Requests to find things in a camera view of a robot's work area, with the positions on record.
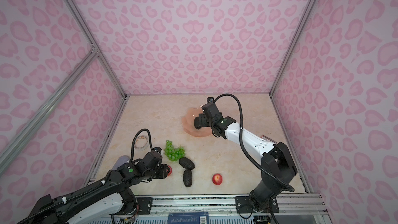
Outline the red apple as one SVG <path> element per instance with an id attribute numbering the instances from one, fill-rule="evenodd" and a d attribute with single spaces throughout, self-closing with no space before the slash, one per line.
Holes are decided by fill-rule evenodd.
<path id="1" fill-rule="evenodd" d="M 172 167 L 171 166 L 167 166 L 168 170 L 167 170 L 167 175 L 170 176 L 172 174 Z"/>
<path id="2" fill-rule="evenodd" d="M 223 177 L 221 174 L 214 174 L 212 177 L 212 182 L 215 185 L 221 185 L 223 182 Z"/>

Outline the dark avocado front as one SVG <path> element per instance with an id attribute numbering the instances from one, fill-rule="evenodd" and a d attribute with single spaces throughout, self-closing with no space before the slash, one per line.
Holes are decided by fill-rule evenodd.
<path id="1" fill-rule="evenodd" d="M 193 175 L 191 170 L 185 170 L 183 173 L 183 183 L 185 187 L 191 187 L 193 182 Z"/>

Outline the dark avocado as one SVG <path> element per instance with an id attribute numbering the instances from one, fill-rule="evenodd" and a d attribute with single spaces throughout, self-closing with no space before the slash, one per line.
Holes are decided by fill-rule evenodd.
<path id="1" fill-rule="evenodd" d="M 195 163 L 188 159 L 187 157 L 182 157 L 179 159 L 179 164 L 186 170 L 193 170 L 195 169 Z"/>
<path id="2" fill-rule="evenodd" d="M 193 182 L 193 175 L 191 170 L 185 170 L 183 173 L 183 183 L 185 187 L 191 187 Z"/>
<path id="3" fill-rule="evenodd" d="M 195 117 L 195 119 L 194 119 L 194 127 L 197 130 L 200 130 L 202 128 L 202 122 L 201 122 L 201 118 L 200 117 Z"/>

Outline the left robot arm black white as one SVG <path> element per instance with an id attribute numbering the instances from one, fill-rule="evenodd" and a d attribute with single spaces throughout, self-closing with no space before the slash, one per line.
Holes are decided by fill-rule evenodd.
<path id="1" fill-rule="evenodd" d="M 40 198 L 22 224 L 86 224 L 107 215 L 138 214 L 142 207 L 131 186 L 165 179 L 169 167 L 155 147 L 142 159 L 127 162 L 106 176 L 73 193 Z"/>

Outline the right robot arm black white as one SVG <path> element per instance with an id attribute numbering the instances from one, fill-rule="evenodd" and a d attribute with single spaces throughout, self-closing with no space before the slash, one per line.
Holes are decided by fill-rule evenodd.
<path id="1" fill-rule="evenodd" d="M 194 127 L 210 128 L 215 137 L 240 146 L 245 157 L 261 171 L 261 181 L 250 192 L 247 208 L 258 213 L 271 211 L 280 193 L 295 192 L 290 182 L 297 175 L 297 168 L 288 146 L 258 137 L 232 117 L 224 117 L 212 97 L 207 100 L 202 113 L 194 119 Z"/>

